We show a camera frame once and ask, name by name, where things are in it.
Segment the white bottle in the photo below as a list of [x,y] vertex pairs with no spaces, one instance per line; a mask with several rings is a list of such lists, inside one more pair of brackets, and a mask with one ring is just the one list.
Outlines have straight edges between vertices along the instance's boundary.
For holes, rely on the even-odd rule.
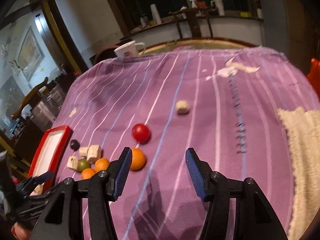
[[198,6],[196,5],[196,0],[190,0],[190,2],[193,8],[198,8]]
[[143,17],[140,18],[140,22],[141,22],[141,25],[142,25],[143,28],[147,26],[147,24],[144,21]]
[[151,4],[150,8],[151,8],[152,18],[153,18],[153,21],[155,22],[155,25],[161,24],[162,21],[161,21],[161,18],[160,18],[160,14],[159,14],[159,12],[157,10],[156,4],[155,3]]
[[[182,8],[180,9],[180,11],[185,10],[185,9],[188,9],[188,7],[186,7],[186,6],[182,6]],[[183,14],[182,14],[182,17],[183,17],[184,19],[186,19],[186,18],[187,18],[187,16],[186,16],[186,14],[185,14],[185,13],[183,13]]]
[[219,15],[224,16],[224,6],[223,6],[223,1],[222,0],[213,0],[214,3],[216,4],[216,7],[218,8]]

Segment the blue stripe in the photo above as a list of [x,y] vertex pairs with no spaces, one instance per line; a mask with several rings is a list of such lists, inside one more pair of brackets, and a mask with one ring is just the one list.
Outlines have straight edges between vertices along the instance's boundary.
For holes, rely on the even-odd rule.
[[119,116],[121,115],[123,109],[127,106],[127,104],[130,103],[131,99],[136,95],[136,93],[138,92],[138,90],[140,89],[140,87],[142,86],[142,84],[144,83],[144,81],[145,81],[145,79],[146,79],[146,76],[147,76],[147,72],[148,72],[148,70],[149,70],[150,67],[151,67],[151,64],[150,64],[150,66],[147,68],[147,71],[146,71],[145,74],[144,74],[144,78],[143,78],[142,83],[140,84],[140,86],[138,87],[138,89],[136,90],[136,92],[132,95],[132,97],[129,99],[129,101],[122,107],[122,109],[120,110],[120,112],[119,112],[116,120],[113,122],[113,125],[112,125],[111,128],[107,131],[106,135],[104,136],[103,142],[102,142],[102,144],[101,144],[101,148],[103,147],[104,142],[106,141],[106,138],[107,138],[110,130],[115,126],[117,120],[119,119]]
[[143,188],[142,188],[142,190],[141,190],[141,192],[140,192],[140,196],[139,196],[138,202],[136,203],[136,205],[135,205],[135,207],[134,207],[134,209],[133,209],[133,211],[132,211],[132,214],[131,214],[131,217],[130,217],[130,221],[129,221],[128,226],[127,226],[127,230],[125,231],[125,234],[124,234],[122,240],[125,240],[125,239],[127,238],[127,236],[128,236],[130,227],[131,227],[132,222],[133,222],[133,217],[134,217],[134,215],[135,215],[135,213],[136,213],[136,211],[137,211],[137,209],[138,209],[138,206],[139,206],[139,204],[140,204],[140,202],[141,202],[141,200],[142,200],[142,197],[143,197],[144,192],[145,192],[145,190],[146,190],[146,187],[147,187],[147,185],[148,185],[148,181],[149,181],[149,177],[150,177],[151,171],[152,171],[152,169],[153,169],[153,166],[155,165],[155,162],[156,162],[158,153],[159,153],[159,151],[160,151],[160,148],[161,148],[162,143],[163,143],[163,140],[164,140],[165,133],[166,133],[167,128],[168,128],[168,126],[169,126],[169,123],[171,122],[171,119],[172,119],[172,114],[173,114],[174,106],[175,106],[175,103],[176,103],[176,100],[177,100],[177,95],[178,95],[180,86],[181,86],[181,84],[182,84],[183,75],[184,75],[184,73],[185,73],[185,70],[186,70],[186,68],[187,68],[187,65],[188,65],[189,60],[190,60],[190,53],[188,54],[188,60],[187,60],[185,66],[184,66],[184,68],[183,68],[183,71],[182,71],[181,76],[180,76],[179,85],[178,85],[178,87],[177,87],[177,89],[176,89],[176,92],[175,92],[174,97],[173,97],[173,100],[172,100],[172,105],[171,105],[171,111],[170,111],[169,119],[168,119],[168,121],[167,121],[167,124],[166,124],[165,127],[164,127],[163,132],[162,132],[162,136],[161,136],[161,138],[160,138],[160,142],[159,142],[157,151],[156,151],[156,153],[155,153],[155,156],[153,157],[152,163],[151,163],[150,168],[149,168],[149,170],[148,170],[148,174],[147,174],[146,180],[145,180],[145,182],[144,182],[144,184],[143,184]]
[[[236,86],[236,78],[234,76],[230,76],[230,79],[232,81],[232,84],[234,86]],[[236,117],[238,119],[239,124],[244,123],[243,122],[243,116],[242,116],[242,108],[241,106],[236,107]],[[241,179],[244,180],[247,177],[247,151],[246,151],[246,140],[245,140],[245,130],[244,130],[244,125],[240,125],[239,126],[239,130],[241,133],[242,138],[240,138],[240,143],[241,143],[241,151],[243,153],[241,153],[241,160],[242,160],[242,165],[241,165]]]

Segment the white stripe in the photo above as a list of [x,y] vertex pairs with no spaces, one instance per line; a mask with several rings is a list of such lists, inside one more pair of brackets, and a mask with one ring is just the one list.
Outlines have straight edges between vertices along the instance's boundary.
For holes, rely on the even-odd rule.
[[99,70],[100,70],[100,67],[101,67],[101,64],[97,67],[98,70],[97,70],[97,72],[96,72],[96,74],[95,74],[95,76],[94,76],[94,79],[93,79],[93,80],[90,82],[90,84],[87,85],[87,87],[86,87],[84,90],[82,90],[82,91],[79,93],[79,95],[76,97],[76,101],[75,101],[74,104],[73,104],[73,108],[74,108],[75,105],[76,105],[76,102],[77,102],[77,100],[78,100],[78,97],[79,97],[79,96],[82,94],[82,92],[84,92],[84,91],[93,83],[93,81],[95,81],[95,79],[97,78],[97,75],[98,75],[98,72],[99,72]]
[[144,214],[146,214],[150,218],[150,220],[152,220],[153,223],[157,226],[156,222],[147,213],[143,214],[141,210],[139,210],[139,212],[140,212],[140,214],[142,214],[140,217],[143,218],[143,220],[147,223],[147,225],[148,225],[150,231],[152,232],[152,234],[155,236],[156,239],[158,239],[158,237],[156,236],[156,232],[153,230],[153,228],[150,225],[149,221],[144,217]]
[[[78,87],[78,85],[80,85],[80,82],[77,82],[76,84],[75,84],[75,87],[73,88],[72,86],[70,87],[70,89],[69,89],[69,91],[68,91],[68,93],[73,93],[73,92],[71,92],[71,91],[73,91],[73,90],[75,90],[77,87]],[[59,113],[59,115],[61,115],[61,119],[60,120],[62,120],[62,119],[64,119],[65,118],[65,113],[67,112],[67,109],[69,109],[69,104],[70,104],[71,102],[69,102],[68,104],[66,104],[66,106],[63,108],[63,111],[61,110],[60,111],[60,113]],[[54,126],[53,127],[56,127],[56,126],[58,126],[58,123],[60,123],[60,121],[56,121],[55,123],[54,123]]]
[[180,54],[180,53],[178,52],[178,54],[177,54],[177,56],[176,56],[176,58],[175,58],[175,60],[174,60],[174,62],[173,62],[173,65],[172,65],[169,73],[167,74],[167,76],[165,77],[165,79],[164,79],[163,82],[162,82],[162,85],[161,85],[161,87],[160,87],[160,90],[159,90],[159,92],[158,92],[158,94],[157,94],[157,96],[156,96],[155,101],[153,102],[153,105],[152,105],[152,107],[151,107],[151,109],[150,109],[150,112],[149,112],[149,114],[148,114],[148,117],[147,117],[147,119],[146,119],[146,121],[145,121],[145,123],[144,123],[145,125],[148,123],[148,121],[149,121],[149,119],[150,119],[150,116],[151,116],[151,114],[152,114],[152,112],[153,112],[153,109],[155,108],[155,105],[156,105],[156,103],[157,103],[157,101],[158,101],[158,98],[159,98],[159,96],[160,96],[160,94],[161,94],[161,91],[162,91],[162,88],[164,87],[165,82],[167,81],[167,79],[168,79],[169,75],[171,74],[174,66],[176,65],[177,59],[178,59],[178,57],[179,57],[179,54]]
[[[128,70],[128,72],[127,72],[126,74],[124,74],[123,77],[125,77],[125,75],[127,75],[127,74],[130,72],[130,70],[131,70],[131,68]],[[118,89],[116,92],[118,92],[118,91],[122,88],[122,86],[124,85],[124,82],[123,82],[123,84],[119,87],[119,89]],[[103,106],[101,109],[99,109],[97,112],[95,112],[95,113],[93,114],[93,116],[92,116],[91,119],[90,119],[90,122],[89,122],[89,125],[88,125],[88,127],[87,127],[87,130],[85,131],[85,133],[84,133],[84,135],[83,135],[80,143],[83,141],[84,137],[86,136],[86,134],[87,134],[87,132],[88,132],[88,129],[89,129],[90,125],[91,125],[91,121],[92,121],[92,119],[94,118],[94,116],[95,116],[99,111],[101,111],[103,108],[105,108],[105,107],[108,105],[111,97],[109,98],[109,100],[108,100],[108,102],[107,102],[107,104],[106,104],[105,106]],[[77,130],[76,134],[74,135],[74,138],[75,138],[76,135],[78,134],[78,131],[80,131],[81,128],[82,128],[84,125],[85,125],[85,122],[84,122],[84,124]],[[62,174],[63,174],[63,172],[65,171],[66,168],[67,168],[67,165],[64,167],[64,169],[63,169],[63,171],[62,171],[62,173],[61,173],[61,176],[62,176]]]
[[310,110],[310,107],[308,105],[308,103],[304,100],[303,96],[302,96],[302,93],[301,93],[301,90],[300,90],[300,87],[298,85],[298,81],[296,80],[295,76],[293,75],[293,73],[291,72],[291,70],[288,68],[287,64],[284,64],[284,68],[285,70],[289,73],[289,76],[291,77],[293,83],[294,83],[294,86],[296,88],[296,91],[301,99],[301,101],[303,102],[304,106],[307,107],[306,110]]
[[[259,78],[261,79],[261,77],[260,77],[260,75],[259,75],[258,72],[256,72],[256,76],[257,76],[258,80],[259,80]],[[261,83],[261,85],[263,86],[264,90],[266,91],[266,93],[267,93],[267,95],[268,95],[268,98],[269,98],[269,100],[270,100],[270,102],[271,102],[271,104],[272,104],[272,107],[273,107],[273,109],[274,109],[274,111],[275,111],[275,115],[276,115],[277,121],[278,121],[279,123],[281,123],[281,121],[279,120],[278,114],[277,114],[277,112],[276,112],[276,102],[274,101],[273,96],[272,96],[269,88],[268,88],[268,87],[266,86],[266,84],[265,84],[264,82],[262,82],[262,81],[263,81],[262,79],[259,80],[259,82]],[[286,142],[286,141],[287,141],[286,132],[285,132],[285,130],[284,130],[283,125],[280,125],[280,126],[281,126],[281,134],[282,134],[283,142]],[[286,147],[286,149],[287,149],[288,158],[289,158],[289,160],[290,160],[291,157],[290,157],[290,152],[289,152],[288,147]],[[292,187],[292,186],[293,186],[293,177],[290,176],[290,192],[293,192],[293,187]],[[286,224],[285,224],[286,228],[288,228],[288,226],[289,226],[289,221],[290,221],[290,218],[291,218],[290,212],[291,212],[291,209],[289,208],[289,209],[288,209],[288,213],[287,213],[287,220],[286,220]]]
[[215,154],[215,162],[214,162],[214,170],[219,171],[220,168],[220,129],[221,129],[221,104],[220,104],[220,94],[219,87],[217,84],[216,78],[216,70],[217,64],[214,60],[214,56],[211,57],[211,62],[213,65],[213,73],[212,73],[212,82],[214,86],[214,92],[216,95],[216,106],[217,106],[217,117],[216,117],[216,154]]
[[103,122],[105,121],[105,119],[107,118],[107,116],[110,114],[111,110],[113,109],[113,107],[115,106],[115,104],[123,97],[123,95],[128,91],[128,89],[131,87],[131,85],[134,83],[134,81],[136,80],[137,74],[135,74],[132,83],[130,84],[130,86],[126,89],[126,91],[118,98],[118,100],[113,104],[113,106],[111,107],[111,109],[109,110],[109,112],[106,114],[106,116],[104,117],[104,119],[101,121],[101,123],[93,130],[92,135],[90,137],[88,146],[90,146],[91,140],[93,138],[94,132],[103,124]]
[[[152,59],[148,62],[147,66],[144,68],[144,70],[150,65],[151,61],[152,61]],[[142,99],[143,99],[143,97],[144,97],[144,95],[145,95],[145,93],[146,93],[146,91],[147,91],[147,89],[148,89],[148,86],[149,86],[150,82],[151,82],[151,78],[150,78],[150,80],[149,80],[149,83],[148,83],[148,85],[147,85],[147,88],[146,88],[145,92],[143,93],[143,95],[142,95],[142,97],[141,97],[141,99],[140,99],[140,101],[139,101],[139,103],[138,103],[138,106],[140,105],[140,103],[141,103],[141,101],[142,101]],[[122,136],[121,136],[121,138],[120,138],[120,140],[119,140],[119,143],[118,143],[116,149],[118,148],[118,146],[119,146],[119,144],[120,144],[120,142],[121,142],[121,140],[122,140],[122,137],[123,137],[125,131],[122,133]],[[116,149],[113,151],[111,157],[109,158],[109,161],[111,161],[111,158],[112,158],[114,152],[116,151]],[[84,211],[84,213],[83,213],[83,217],[85,216],[87,210],[88,210],[88,206],[87,206],[87,208],[85,209],[85,211]]]
[[[84,82],[82,82],[82,85],[76,90],[76,92],[75,92],[75,94],[78,92],[78,90],[80,89],[80,88],[82,88],[83,87],[83,85],[85,84],[85,82],[87,81],[87,79],[88,79],[88,76],[89,76],[89,73],[90,73],[90,71],[92,70],[92,69],[94,69],[94,68],[91,68],[91,69],[89,69],[88,70],[88,73],[87,73],[87,76],[85,77],[85,80],[84,80]],[[68,116],[69,116],[69,114],[68,114],[68,109],[69,109],[69,107],[70,106],[67,106],[67,108],[66,108],[66,111],[65,111],[65,114],[67,114]],[[67,116],[64,116],[64,117],[62,117],[61,119],[63,120],[63,119],[67,119],[68,117]]]
[[269,126],[268,126],[268,122],[267,122],[267,118],[266,118],[266,114],[264,113],[263,109],[262,109],[262,105],[260,103],[260,101],[258,100],[258,97],[256,95],[256,93],[253,90],[253,87],[248,79],[248,75],[245,75],[245,80],[247,83],[247,86],[249,88],[249,91],[253,97],[253,100],[255,101],[257,108],[258,108],[258,112],[262,121],[262,125],[264,128],[264,132],[265,132],[265,140],[266,140],[266,150],[267,150],[267,194],[266,197],[267,199],[271,199],[271,192],[272,192],[272,159],[271,159],[271,141],[270,141],[270,131],[269,131]]
[[[113,65],[111,76],[109,76],[107,79],[104,79],[103,81],[101,81],[100,83],[98,83],[98,84],[95,86],[95,88],[94,88],[87,96],[85,96],[84,98],[89,98],[90,95],[91,95],[91,93],[93,93],[93,91],[98,87],[98,85],[100,85],[101,83],[107,81],[109,78],[111,78],[111,77],[113,76],[114,71],[115,71],[115,66]],[[105,86],[107,86],[108,84],[106,84],[106,85],[103,86],[103,88],[101,89],[101,91],[100,91],[100,93],[99,93],[98,95],[101,94],[101,92],[103,91],[103,89],[105,88]],[[92,98],[92,99],[90,100],[90,102],[89,102],[89,104],[88,104],[88,107],[87,107],[87,111],[85,112],[85,114],[86,114],[86,113],[88,112],[88,110],[89,110],[91,101],[94,100],[97,96],[95,96],[94,98]],[[76,118],[77,118],[78,116],[80,116],[80,114],[82,113],[83,109],[84,109],[84,108],[81,108],[81,111],[79,112],[79,114],[78,114],[77,116],[75,116],[74,120],[73,120],[72,123],[69,125],[70,127],[73,125],[73,122],[76,120]]]
[[295,107],[297,108],[297,107],[299,106],[298,103],[297,103],[297,100],[296,100],[295,97],[292,95],[292,93],[290,92],[290,90],[288,90],[287,86],[285,85],[284,78],[283,78],[283,76],[281,75],[281,73],[279,72],[278,67],[276,68],[276,72],[277,72],[277,75],[278,75],[278,77],[279,77],[279,79],[280,79],[280,81],[281,81],[282,86],[283,86],[283,87],[285,88],[285,90],[288,92],[288,94],[289,94],[292,102],[294,103]]
[[[100,91],[100,93],[99,93],[98,95],[96,95],[94,98],[92,98],[92,99],[90,100],[86,112],[85,112],[84,115],[81,117],[81,119],[80,119],[79,122],[76,124],[76,126],[73,128],[73,130],[76,129],[76,127],[78,126],[78,124],[81,122],[82,118],[84,118],[85,115],[87,114],[87,112],[89,111],[90,103],[92,102],[92,100],[94,100],[96,97],[98,97],[98,96],[101,94],[101,92],[103,91],[103,89],[105,88],[105,86],[109,85],[109,84],[112,83],[118,76],[120,76],[121,73],[122,73],[122,71],[123,71],[123,69],[121,70],[121,72],[119,73],[119,75],[117,75],[112,81],[110,81],[108,84],[106,84],[106,85],[103,86],[103,88],[101,89],[101,91]],[[106,91],[105,93],[108,93],[108,92],[111,90],[111,88],[112,88],[112,86],[110,86],[109,90]]]
[[167,131],[169,125],[170,125],[170,122],[171,122],[171,120],[172,120],[172,114],[173,114],[173,110],[174,110],[175,100],[176,100],[177,94],[178,94],[178,92],[179,92],[179,89],[180,89],[180,87],[181,87],[181,84],[182,84],[182,82],[183,82],[183,76],[184,76],[185,70],[186,70],[186,68],[187,68],[187,65],[188,65],[188,63],[189,63],[189,60],[190,60],[190,53],[188,53],[188,60],[187,60],[186,64],[184,65],[184,68],[183,68],[183,70],[182,70],[182,72],[181,72],[180,81],[179,81],[179,84],[178,84],[178,86],[177,86],[177,88],[176,88],[176,90],[175,90],[175,93],[174,93],[174,97],[173,97],[173,101],[172,101],[172,105],[171,105],[171,110],[170,110],[170,113],[169,113],[168,121],[167,121],[167,123],[166,123],[166,125],[165,125],[165,127],[164,127],[164,129],[163,129],[163,132],[162,132],[162,135],[161,135],[161,138],[160,138],[160,141],[159,141],[159,145],[158,145],[158,147],[157,147],[157,150],[156,150],[156,153],[155,153],[155,155],[154,155],[154,157],[153,157],[153,160],[152,160],[152,162],[151,162],[151,164],[150,164],[149,171],[148,171],[148,173],[147,173],[147,177],[146,177],[146,179],[145,179],[143,188],[142,188],[142,190],[141,190],[141,192],[140,192],[140,196],[139,196],[139,198],[138,198],[138,201],[137,201],[134,209],[132,210],[132,214],[131,214],[129,223],[128,223],[128,225],[127,225],[127,229],[126,229],[126,231],[125,231],[125,233],[124,233],[124,236],[122,237],[122,240],[126,239],[127,236],[128,236],[128,234],[129,234],[131,225],[132,225],[133,220],[134,220],[135,213],[136,213],[137,209],[139,208],[140,202],[142,201],[142,197],[143,197],[143,195],[144,195],[144,191],[146,190],[146,187],[147,187],[147,185],[148,185],[149,177],[150,177],[150,175],[151,175],[151,171],[152,171],[152,169],[153,169],[153,166],[154,166],[155,163],[156,163],[157,155],[158,155],[159,152],[160,152],[161,145],[162,145],[162,143],[163,143],[163,141],[164,141],[165,133],[166,133],[166,131]]
[[[195,100],[193,101],[193,106],[192,106],[192,115],[191,115],[191,125],[189,128],[189,133],[188,133],[188,138],[187,138],[187,143],[186,143],[186,147],[185,150],[187,150],[190,147],[190,143],[191,143],[191,139],[192,139],[192,135],[193,135],[193,130],[194,130],[194,126],[195,126],[195,119],[196,119],[196,108],[197,108],[197,104],[198,104],[198,95],[199,95],[199,76],[200,76],[200,65],[201,65],[201,61],[202,61],[202,55],[199,58],[199,62],[198,62],[198,69],[197,69],[197,76],[196,76],[196,92],[195,92]],[[178,185],[179,185],[179,180],[180,180],[180,176],[182,173],[182,168],[184,167],[185,164],[185,155],[183,155],[183,158],[181,160],[180,166],[179,166],[179,170],[178,170],[178,175],[177,178],[174,182],[174,187],[173,187],[173,193],[170,199],[170,203],[167,209],[167,212],[164,215],[164,220],[161,223],[158,233],[156,235],[157,238],[159,238],[161,231],[167,221],[167,218],[169,217],[176,193],[177,193],[177,189],[178,189]]]
[[[141,62],[141,64],[139,65],[139,67],[138,67],[130,76],[132,76],[132,75],[141,67],[141,65],[142,65],[142,62]],[[132,67],[133,67],[133,65],[132,65],[131,68],[128,70],[128,72],[127,72],[126,74],[124,74],[123,77],[125,77],[125,75],[127,75],[127,74],[130,72],[130,70],[132,69]],[[84,133],[84,135],[83,135],[80,143],[83,141],[84,137],[87,135],[88,129],[89,129],[90,126],[91,126],[91,122],[92,122],[92,119],[94,118],[94,116],[108,105],[108,103],[109,103],[110,99],[112,98],[112,96],[122,88],[122,86],[124,85],[125,81],[126,81],[126,78],[124,79],[123,84],[118,88],[118,90],[115,91],[115,92],[111,95],[111,97],[109,98],[109,100],[108,100],[108,102],[106,103],[106,105],[103,106],[101,109],[99,109],[97,112],[95,112],[95,113],[93,114],[93,116],[92,116],[91,119],[90,119],[90,122],[89,122],[89,125],[88,125],[88,127],[87,127],[87,130],[85,131],[85,133]],[[64,169],[63,169],[63,171],[62,171],[62,173],[61,173],[61,176],[62,176],[62,174],[63,174],[63,172],[65,171],[66,168],[67,168],[67,165],[64,167]]]
[[[159,66],[161,66],[162,62],[164,61],[164,59],[165,59],[166,57],[167,57],[167,56],[165,56],[165,57],[162,59],[162,61],[160,62]],[[141,103],[141,101],[142,101],[142,99],[143,99],[143,97],[144,97],[145,93],[146,93],[146,92],[147,92],[147,90],[148,90],[148,87],[149,87],[149,85],[150,85],[150,82],[151,82],[151,78],[149,79],[149,82],[148,82],[148,85],[147,85],[146,90],[144,91],[144,93],[143,93],[142,97],[140,98],[140,101],[139,101],[139,103],[138,103],[138,105],[137,105],[136,111],[137,111],[137,109],[139,108],[140,103]],[[112,157],[113,157],[114,153],[115,153],[115,152],[116,152],[116,150],[118,149],[118,147],[119,147],[119,145],[120,145],[120,143],[121,143],[121,141],[122,141],[122,138],[123,138],[123,136],[124,136],[125,132],[126,132],[126,131],[129,129],[129,127],[131,126],[132,120],[134,119],[135,115],[136,115],[136,113],[134,113],[134,114],[133,114],[133,116],[131,117],[129,124],[128,124],[127,128],[124,130],[124,132],[122,133],[122,135],[121,135],[121,137],[120,137],[120,140],[119,140],[119,142],[118,142],[118,144],[117,144],[116,148],[113,150],[113,152],[112,152],[112,154],[111,154],[111,156],[110,156],[109,161],[111,161],[111,159],[112,159]]]

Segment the table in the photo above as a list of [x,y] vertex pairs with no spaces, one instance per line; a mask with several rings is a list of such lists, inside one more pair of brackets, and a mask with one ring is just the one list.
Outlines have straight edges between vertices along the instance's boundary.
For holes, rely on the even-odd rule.
[[[216,75],[233,57],[260,69],[228,78]],[[174,109],[182,99],[191,106],[186,116]],[[138,146],[146,154],[146,166],[129,172],[123,195],[110,204],[118,239],[196,239],[208,206],[196,196],[189,177],[188,147],[227,178],[253,177],[288,230],[294,181],[276,110],[298,106],[320,109],[304,75],[281,53],[267,48],[182,50],[98,63],[74,82],[53,126],[69,125],[72,139],[81,146],[99,144],[110,161],[126,146]],[[148,144],[137,145],[132,138],[136,123],[150,127]],[[70,148],[65,151],[56,182],[80,179],[66,168],[74,154],[79,156]],[[233,234],[231,203],[227,239]],[[86,200],[83,218],[89,240]]]
[[164,52],[176,51],[181,49],[243,49],[256,47],[244,41],[238,41],[227,38],[184,38],[176,41],[163,42],[147,47],[144,52],[148,54],[159,54]]

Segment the orange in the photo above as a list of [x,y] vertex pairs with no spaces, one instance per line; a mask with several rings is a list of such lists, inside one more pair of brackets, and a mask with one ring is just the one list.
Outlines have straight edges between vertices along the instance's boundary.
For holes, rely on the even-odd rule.
[[138,148],[131,148],[132,150],[132,163],[130,170],[132,171],[138,171],[143,168],[143,166],[146,164],[146,156],[142,152],[142,150]]
[[106,158],[101,158],[101,159],[98,159],[94,164],[94,169],[96,172],[104,171],[108,168],[109,164],[110,163]]
[[84,171],[82,171],[81,176],[82,179],[90,179],[94,174],[96,174],[94,169],[86,168]]

